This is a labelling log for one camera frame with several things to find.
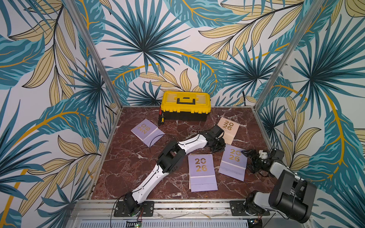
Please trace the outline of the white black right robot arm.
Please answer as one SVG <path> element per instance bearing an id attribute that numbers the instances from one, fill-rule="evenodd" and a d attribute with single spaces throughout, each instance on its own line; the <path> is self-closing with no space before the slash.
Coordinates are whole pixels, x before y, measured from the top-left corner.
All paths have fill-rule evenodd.
<path id="1" fill-rule="evenodd" d="M 286 219 L 299 223 L 309 220 L 317 188 L 301 178 L 283 163 L 284 152 L 272 149 L 270 152 L 242 150 L 251 160 L 247 168 L 251 173 L 265 171 L 277 178 L 271 193 L 252 192 L 244 203 L 248 215 L 263 215 L 267 211 L 279 211 Z"/>

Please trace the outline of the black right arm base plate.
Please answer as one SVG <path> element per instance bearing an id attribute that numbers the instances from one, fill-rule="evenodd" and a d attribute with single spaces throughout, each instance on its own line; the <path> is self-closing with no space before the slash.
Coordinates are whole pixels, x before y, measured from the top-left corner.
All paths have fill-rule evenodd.
<path id="1" fill-rule="evenodd" d="M 229 202 L 232 216 L 269 216 L 270 213 L 253 202 L 231 200 Z"/>

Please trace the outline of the pink calendar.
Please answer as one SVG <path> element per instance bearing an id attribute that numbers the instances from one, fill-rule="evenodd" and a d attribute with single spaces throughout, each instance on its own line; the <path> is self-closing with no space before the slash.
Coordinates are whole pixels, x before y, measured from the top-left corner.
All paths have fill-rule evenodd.
<path id="1" fill-rule="evenodd" d="M 240 124 L 222 117 L 218 122 L 218 126 L 224 131 L 223 139 L 225 143 L 232 145 Z"/>

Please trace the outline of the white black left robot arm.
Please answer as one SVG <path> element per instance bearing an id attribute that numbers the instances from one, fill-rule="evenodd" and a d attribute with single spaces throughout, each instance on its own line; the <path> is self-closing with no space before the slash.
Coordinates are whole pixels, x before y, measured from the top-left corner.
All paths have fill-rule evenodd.
<path id="1" fill-rule="evenodd" d="M 123 203 L 127 214 L 135 216 L 152 190 L 164 177 L 178 170 L 189 153 L 205 147 L 209 147 L 211 153 L 222 151 L 225 147 L 223 135 L 224 130 L 214 125 L 210 130 L 202 131 L 184 141 L 170 141 L 159 154 L 156 165 L 149 175 L 138 187 L 124 196 Z"/>

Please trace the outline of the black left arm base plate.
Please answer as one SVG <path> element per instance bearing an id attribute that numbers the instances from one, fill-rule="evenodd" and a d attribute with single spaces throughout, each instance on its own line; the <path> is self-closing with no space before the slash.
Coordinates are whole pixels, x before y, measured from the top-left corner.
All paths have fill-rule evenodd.
<path id="1" fill-rule="evenodd" d="M 114 217 L 152 217 L 154 213 L 154 201 L 145 201 L 141 204 L 118 201 L 114 208 Z"/>

